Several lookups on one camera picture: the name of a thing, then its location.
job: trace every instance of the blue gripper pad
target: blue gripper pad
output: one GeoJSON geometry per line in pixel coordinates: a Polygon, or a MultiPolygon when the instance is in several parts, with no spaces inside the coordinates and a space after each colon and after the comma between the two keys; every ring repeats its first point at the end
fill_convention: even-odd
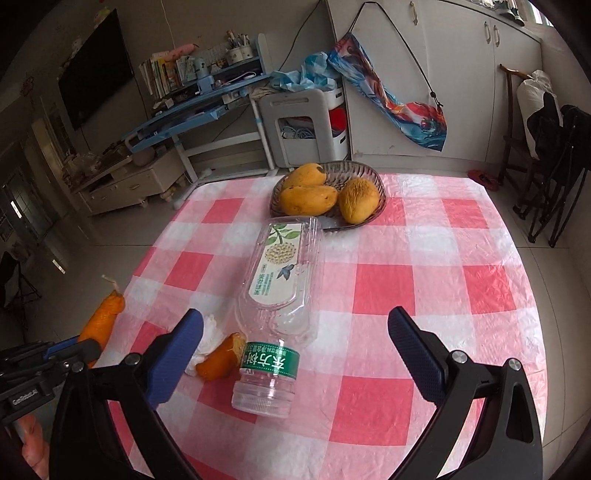
{"type": "Polygon", "coordinates": [[[63,350],[64,348],[68,348],[69,346],[75,345],[77,342],[78,342],[78,337],[75,336],[72,338],[68,338],[68,340],[63,340],[59,343],[56,343],[55,345],[52,345],[51,347],[49,347],[47,349],[46,354],[43,355],[43,360],[47,360],[54,353],[59,352],[60,350],[63,350]]]}
{"type": "Polygon", "coordinates": [[[146,399],[152,408],[170,400],[184,369],[203,337],[203,316],[189,309],[172,331],[172,340],[148,372],[146,399]]]}
{"type": "Polygon", "coordinates": [[[439,407],[446,396],[446,373],[421,337],[435,335],[422,332],[402,307],[390,311],[388,334],[423,398],[439,407]]]}

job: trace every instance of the yellow mango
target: yellow mango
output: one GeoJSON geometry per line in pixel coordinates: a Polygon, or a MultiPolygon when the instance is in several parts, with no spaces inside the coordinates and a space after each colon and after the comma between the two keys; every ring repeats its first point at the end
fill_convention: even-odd
{"type": "Polygon", "coordinates": [[[347,223],[367,220],[379,205],[379,192],[368,179],[351,179],[339,193],[339,209],[347,223]]]}
{"type": "Polygon", "coordinates": [[[281,190],[289,187],[311,187],[314,185],[324,185],[326,182],[326,172],[317,163],[307,163],[291,172],[283,185],[281,190]]]}
{"type": "Polygon", "coordinates": [[[289,187],[279,195],[279,204],[286,215],[322,215],[335,206],[339,194],[327,185],[289,187]]]}

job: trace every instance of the screw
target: screw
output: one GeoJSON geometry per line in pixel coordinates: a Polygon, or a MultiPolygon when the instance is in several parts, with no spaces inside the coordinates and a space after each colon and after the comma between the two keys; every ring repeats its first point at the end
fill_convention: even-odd
{"type": "Polygon", "coordinates": [[[454,350],[452,352],[452,359],[458,364],[465,364],[468,361],[468,356],[461,350],[454,350]]]}
{"type": "Polygon", "coordinates": [[[521,370],[521,362],[519,360],[517,360],[516,358],[510,358],[509,359],[509,367],[511,367],[516,372],[518,372],[519,370],[521,370]]]}
{"type": "Polygon", "coordinates": [[[141,359],[142,356],[139,353],[130,353],[123,361],[125,362],[125,365],[132,367],[133,365],[137,365],[141,359]]]}
{"type": "Polygon", "coordinates": [[[74,362],[74,364],[72,365],[72,371],[75,374],[82,372],[83,369],[84,369],[84,363],[82,363],[82,362],[74,362]]]}

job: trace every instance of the drawer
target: drawer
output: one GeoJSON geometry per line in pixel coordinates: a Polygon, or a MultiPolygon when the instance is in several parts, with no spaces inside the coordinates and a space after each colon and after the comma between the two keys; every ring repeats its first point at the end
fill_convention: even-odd
{"type": "Polygon", "coordinates": [[[86,204],[90,211],[94,213],[108,212],[117,208],[117,198],[113,190],[108,188],[100,189],[84,195],[86,204]]]}
{"type": "Polygon", "coordinates": [[[113,187],[115,187],[120,196],[142,199],[150,195],[162,193],[165,190],[161,187],[152,170],[144,171],[128,179],[118,181],[113,187]]]}

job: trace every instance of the bottle label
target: bottle label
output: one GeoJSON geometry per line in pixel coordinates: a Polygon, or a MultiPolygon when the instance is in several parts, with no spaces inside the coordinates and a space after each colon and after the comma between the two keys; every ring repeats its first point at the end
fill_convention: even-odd
{"type": "Polygon", "coordinates": [[[299,363],[300,354],[291,348],[272,343],[248,342],[240,368],[250,368],[295,379],[299,363]]]}
{"type": "Polygon", "coordinates": [[[248,294],[263,305],[287,303],[296,296],[301,223],[273,223],[248,294]]]}

